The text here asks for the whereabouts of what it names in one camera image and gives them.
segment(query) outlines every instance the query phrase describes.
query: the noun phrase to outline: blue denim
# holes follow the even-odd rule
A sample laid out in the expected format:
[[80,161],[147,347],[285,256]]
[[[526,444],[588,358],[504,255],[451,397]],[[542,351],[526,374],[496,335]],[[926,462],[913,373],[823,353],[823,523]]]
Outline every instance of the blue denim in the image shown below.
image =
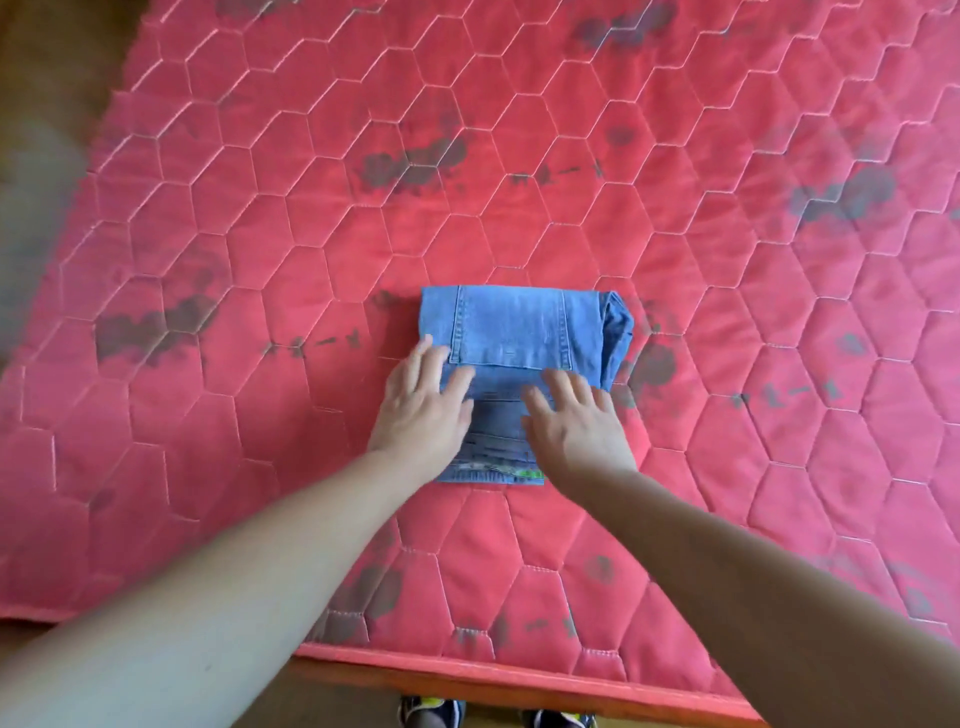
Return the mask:
[[473,422],[463,447],[438,480],[542,485],[520,417],[522,388],[539,386],[547,368],[572,370],[610,391],[634,336],[634,317],[616,293],[451,285],[423,289],[420,336],[450,347],[442,386],[458,366],[476,377]]

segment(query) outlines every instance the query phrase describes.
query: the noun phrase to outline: foot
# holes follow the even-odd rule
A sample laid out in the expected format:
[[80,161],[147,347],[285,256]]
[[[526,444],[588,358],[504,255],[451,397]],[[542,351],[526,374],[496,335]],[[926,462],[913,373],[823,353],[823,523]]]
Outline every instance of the foot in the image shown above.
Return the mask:
[[523,728],[596,728],[597,718],[589,713],[521,711]]
[[460,728],[467,714],[464,700],[404,695],[396,709],[402,728]]

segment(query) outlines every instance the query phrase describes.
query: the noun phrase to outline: folded jeans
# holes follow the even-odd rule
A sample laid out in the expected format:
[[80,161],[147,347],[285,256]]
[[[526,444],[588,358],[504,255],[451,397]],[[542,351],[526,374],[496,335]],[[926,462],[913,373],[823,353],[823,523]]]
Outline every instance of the folded jeans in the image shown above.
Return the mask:
[[423,289],[420,335],[446,344],[442,386],[458,366],[476,377],[467,396],[473,420],[464,444],[438,480],[541,485],[527,444],[520,399],[540,372],[563,369],[607,391],[633,338],[634,318],[616,293],[511,286]]

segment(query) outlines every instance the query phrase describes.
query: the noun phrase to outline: sneaker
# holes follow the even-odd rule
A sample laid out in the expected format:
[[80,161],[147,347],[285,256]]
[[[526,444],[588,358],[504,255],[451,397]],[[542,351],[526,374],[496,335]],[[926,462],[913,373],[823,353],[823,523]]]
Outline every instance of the sneaker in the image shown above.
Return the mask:
[[439,717],[446,728],[460,728],[467,715],[466,700],[444,700],[441,697],[420,697],[419,695],[403,695],[400,705],[396,709],[396,719],[401,728],[417,711],[430,711]]
[[520,711],[524,728],[596,728],[597,718],[589,713],[557,711]]

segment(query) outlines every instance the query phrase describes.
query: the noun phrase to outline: dark stain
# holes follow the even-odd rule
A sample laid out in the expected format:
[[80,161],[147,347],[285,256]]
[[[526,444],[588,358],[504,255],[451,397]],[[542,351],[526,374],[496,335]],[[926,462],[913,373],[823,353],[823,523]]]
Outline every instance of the dark stain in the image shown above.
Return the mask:
[[777,390],[774,388],[773,384],[767,383],[763,385],[763,398],[767,401],[767,404],[775,409],[780,409],[786,405],[780,401],[780,396],[777,394]]
[[631,127],[610,127],[604,136],[612,147],[627,147],[636,138],[636,130]]
[[363,612],[373,599],[380,581],[387,572],[384,566],[364,567],[349,584],[341,584],[330,599],[330,609],[334,612]]
[[138,321],[125,313],[99,316],[94,325],[97,360],[133,352],[155,367],[177,345],[196,346],[197,336],[216,317],[216,302],[203,294],[183,299],[171,308],[149,311]]
[[510,644],[510,623],[503,615],[497,615],[490,627],[490,641],[493,649],[499,649]]
[[397,569],[390,569],[383,575],[379,586],[373,592],[370,600],[370,606],[367,607],[365,614],[370,619],[379,619],[384,615],[389,615],[396,607],[400,599],[400,592],[403,591],[403,572]]
[[393,308],[395,305],[403,301],[403,299],[396,293],[392,293],[385,288],[381,288],[379,291],[370,296],[370,300],[377,308]]
[[634,397],[639,399],[644,387],[661,387],[669,384],[677,373],[677,356],[670,347],[651,337],[636,358],[634,370],[627,385]]
[[801,224],[824,217],[838,220],[862,220],[878,206],[893,199],[897,180],[887,167],[863,167],[845,184],[829,184],[823,190],[798,187],[790,197],[790,213],[800,217]]
[[573,623],[573,615],[568,614],[564,617],[564,629],[569,639],[572,640],[577,636],[577,625]]
[[360,619],[355,615],[339,615],[330,612],[326,616],[324,633],[321,642],[327,644],[347,644],[353,641],[353,636],[360,625]]
[[452,169],[453,167],[459,166],[467,159],[467,142],[462,136],[458,136],[452,142],[450,142],[449,148],[446,150],[443,158],[437,166],[443,171],[444,169]]
[[467,647],[471,647],[477,642],[477,630],[474,629],[457,627],[454,629],[453,635],[457,640],[457,644],[463,644]]
[[534,173],[534,179],[541,187],[546,187],[553,181],[551,179],[550,167],[548,167],[546,164],[541,164],[539,167],[537,167],[537,172]]
[[628,387],[626,384],[615,384],[610,389],[610,395],[613,399],[613,403],[618,407],[622,407],[624,409],[636,408],[634,393],[630,391],[630,387]]
[[377,152],[363,158],[363,167],[357,170],[360,180],[368,189],[389,187],[400,179],[410,162],[403,152],[396,157],[387,152]]
[[383,189],[398,182],[395,194],[420,195],[434,180],[444,179],[467,158],[467,142],[462,136],[445,135],[425,147],[415,147],[395,155],[386,152],[363,157],[357,170],[368,189]]
[[828,400],[839,400],[843,397],[843,394],[840,392],[840,388],[836,385],[836,382],[833,379],[828,379],[824,382],[824,391],[827,394]]
[[597,554],[587,563],[587,575],[601,584],[611,584],[614,577],[613,561],[609,556]]
[[588,17],[577,23],[571,37],[590,50],[598,50],[607,39],[610,23],[602,17]]
[[618,50],[635,50],[665,30],[677,16],[674,0],[650,3],[643,11],[624,12],[610,20],[589,17],[573,29],[571,37],[585,48],[598,51],[605,45]]
[[910,617],[914,619],[931,619],[934,615],[929,597],[917,587],[907,587],[903,590],[903,604]]
[[546,629],[548,626],[550,626],[550,622],[543,617],[540,617],[539,619],[528,621],[523,625],[523,629],[527,632],[536,632],[538,629]]
[[852,354],[853,356],[863,356],[867,353],[866,344],[853,332],[845,333],[837,339],[837,346],[841,352]]
[[113,503],[115,498],[116,492],[110,488],[97,491],[97,494],[90,500],[90,513],[104,510],[104,508]]

